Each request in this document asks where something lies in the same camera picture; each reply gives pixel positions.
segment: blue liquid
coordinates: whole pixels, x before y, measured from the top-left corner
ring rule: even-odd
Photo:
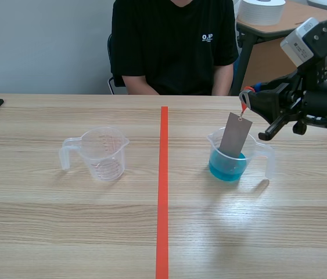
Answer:
[[[241,153],[239,159],[244,159],[245,156]],[[212,174],[223,181],[235,181],[240,179],[247,167],[246,160],[232,160],[222,156],[217,151],[214,151],[210,156],[209,168]]]

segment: black chair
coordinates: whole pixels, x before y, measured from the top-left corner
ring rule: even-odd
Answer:
[[[109,62],[110,65],[112,65],[112,35],[109,35],[109,38],[107,39],[107,54],[109,55]],[[110,92],[114,95],[114,91],[112,88],[112,80],[114,81],[115,87],[125,87],[123,78],[121,76],[115,76],[113,75],[110,79],[108,79],[107,84],[109,86]]]

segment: roll of paper towels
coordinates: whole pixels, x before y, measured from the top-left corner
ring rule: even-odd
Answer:
[[[241,0],[238,19],[251,25],[275,25],[281,20],[285,0]]]

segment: clear plastic measuring cup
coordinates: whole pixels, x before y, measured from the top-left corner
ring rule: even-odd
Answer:
[[[81,155],[93,177],[115,180],[124,172],[124,148],[129,142],[119,130],[109,127],[90,130],[80,138],[68,138],[59,151],[62,168],[70,168],[69,151],[73,149]]]
[[[268,158],[265,176],[266,178],[271,178],[275,166],[274,150],[266,144],[257,142],[249,134],[239,158],[229,157],[218,149],[224,130],[225,128],[221,128],[207,136],[211,143],[209,168],[212,174],[224,181],[238,180],[253,158],[263,156]]]

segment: white wall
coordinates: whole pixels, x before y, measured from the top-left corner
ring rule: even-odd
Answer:
[[[114,0],[0,0],[0,93],[108,94]]]

